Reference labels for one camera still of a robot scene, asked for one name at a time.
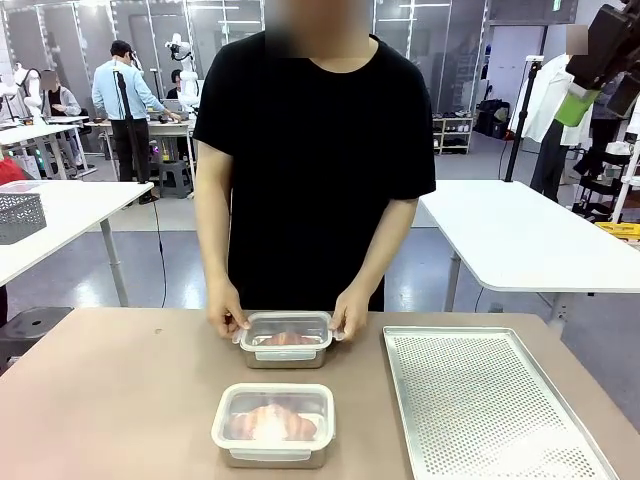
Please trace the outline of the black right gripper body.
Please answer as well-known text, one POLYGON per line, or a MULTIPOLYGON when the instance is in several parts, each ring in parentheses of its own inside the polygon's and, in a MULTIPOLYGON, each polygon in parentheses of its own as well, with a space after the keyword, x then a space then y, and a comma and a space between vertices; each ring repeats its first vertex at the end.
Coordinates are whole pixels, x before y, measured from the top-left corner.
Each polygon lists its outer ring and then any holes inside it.
POLYGON ((588 53, 574 55, 566 71, 585 90, 601 89, 620 73, 639 80, 639 3, 601 6, 588 29, 588 53))

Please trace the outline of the person's left hand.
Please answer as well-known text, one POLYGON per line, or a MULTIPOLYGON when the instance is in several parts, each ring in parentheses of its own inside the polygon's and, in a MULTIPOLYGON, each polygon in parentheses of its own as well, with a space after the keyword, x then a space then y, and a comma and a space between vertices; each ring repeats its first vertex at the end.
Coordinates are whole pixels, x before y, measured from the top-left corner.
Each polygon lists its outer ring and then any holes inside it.
POLYGON ((337 298, 330 329, 343 341, 352 340, 367 324, 370 296, 359 287, 348 287, 337 298))

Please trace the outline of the person's right hand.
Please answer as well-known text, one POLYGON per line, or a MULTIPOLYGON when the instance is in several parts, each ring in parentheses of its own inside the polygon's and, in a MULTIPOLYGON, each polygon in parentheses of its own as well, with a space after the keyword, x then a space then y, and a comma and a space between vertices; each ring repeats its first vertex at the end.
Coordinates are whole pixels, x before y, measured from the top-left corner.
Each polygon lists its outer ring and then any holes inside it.
POLYGON ((206 317, 220 337, 232 339, 249 322, 240 304, 238 291, 226 276, 207 284, 206 317))

